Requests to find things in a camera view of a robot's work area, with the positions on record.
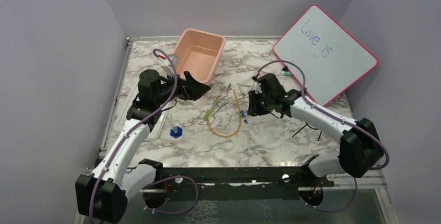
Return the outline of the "blue base measuring cylinder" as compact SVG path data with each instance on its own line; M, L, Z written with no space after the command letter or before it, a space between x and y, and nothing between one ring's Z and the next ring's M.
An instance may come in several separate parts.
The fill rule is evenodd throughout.
M175 124L172 124L170 129L170 136L173 138L179 138L183 134L183 129Z

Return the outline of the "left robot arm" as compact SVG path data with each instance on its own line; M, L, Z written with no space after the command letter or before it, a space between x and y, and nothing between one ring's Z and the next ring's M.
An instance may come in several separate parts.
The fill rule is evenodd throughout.
M130 173L126 170L171 100L196 101L211 89L188 71L183 76L164 77L151 69L141 72L137 87L138 95L114 145L89 175L79 175L75 182L78 212L91 219L118 223L138 191L146 185L157 188L163 183L160 162L144 159Z

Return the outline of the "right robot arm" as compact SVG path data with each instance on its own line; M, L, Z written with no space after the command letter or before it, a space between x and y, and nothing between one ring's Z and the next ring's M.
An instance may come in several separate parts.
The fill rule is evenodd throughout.
M339 151L319 155L303 166L301 182L313 186L329 174L349 174L361 178L385 156L375 125L367 118L355 120L337 115L305 97L305 91L286 91L277 77L268 73L255 81L249 91L249 116L260 116L274 111L282 116L296 118L319 129L339 144Z

